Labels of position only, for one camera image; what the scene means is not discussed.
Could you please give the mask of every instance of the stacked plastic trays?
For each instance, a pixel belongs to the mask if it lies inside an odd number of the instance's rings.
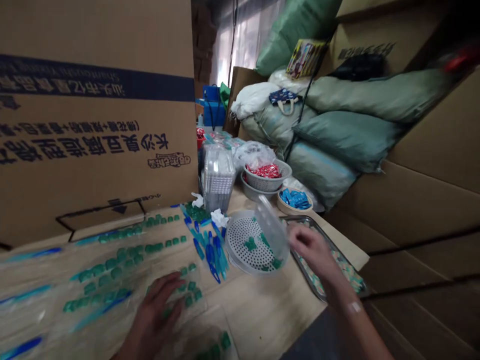
[[[220,146],[208,146],[201,174],[203,198],[208,213],[216,209],[220,209],[223,214],[227,211],[235,177],[232,152]]]

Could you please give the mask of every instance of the white bowl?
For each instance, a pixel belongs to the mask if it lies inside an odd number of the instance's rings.
[[[310,204],[309,208],[297,209],[297,208],[291,207],[290,205],[287,205],[285,201],[283,201],[282,198],[280,197],[280,193],[285,189],[288,189],[290,191],[292,190],[295,190],[298,192],[300,191],[294,187],[282,187],[281,190],[276,194],[276,206],[282,213],[286,215],[306,215],[307,213],[310,212],[310,210],[312,210],[314,203],[312,202],[312,199],[307,194],[305,195],[306,195],[306,198],[308,199],[308,203]]]

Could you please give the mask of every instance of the white plastic basket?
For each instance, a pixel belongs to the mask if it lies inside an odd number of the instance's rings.
[[[252,174],[250,171],[248,171],[247,167],[245,167],[246,182],[248,185],[263,192],[274,192],[278,190],[284,180],[292,175],[292,168],[286,162],[278,159],[275,159],[273,163],[278,166],[281,177],[275,179],[261,177]]]

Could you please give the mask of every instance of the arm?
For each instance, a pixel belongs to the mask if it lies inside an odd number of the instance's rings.
[[[290,246],[320,278],[353,358],[394,360],[365,312],[362,302],[345,279],[323,237],[304,226],[290,228]]]

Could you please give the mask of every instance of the black cable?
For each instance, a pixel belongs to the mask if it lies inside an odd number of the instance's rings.
[[[297,124],[300,124],[300,122],[302,121],[302,115],[304,113],[305,102],[307,101],[307,95],[309,94],[310,85],[312,85],[312,82],[314,81],[315,76],[317,75],[317,73],[320,70],[320,66],[322,65],[322,62],[324,61],[324,57],[327,54],[328,44],[330,43],[330,41],[332,41],[332,38],[334,37],[335,31],[336,31],[336,29],[331,33],[330,37],[328,38],[327,42],[325,43],[325,47],[322,49],[320,55],[318,56],[318,60],[316,61],[315,69],[313,70],[313,74],[310,77],[310,81],[308,82],[308,87],[306,88],[305,96],[303,97],[303,102],[301,103],[300,115],[298,117]],[[287,162],[289,160],[290,153],[292,152],[292,148],[294,147],[294,143],[295,143],[296,140],[297,140],[297,135],[294,133],[293,138],[291,139],[291,143],[290,143],[290,145],[288,145],[288,150],[286,152],[286,156],[285,156],[285,159],[284,159],[285,162]]]

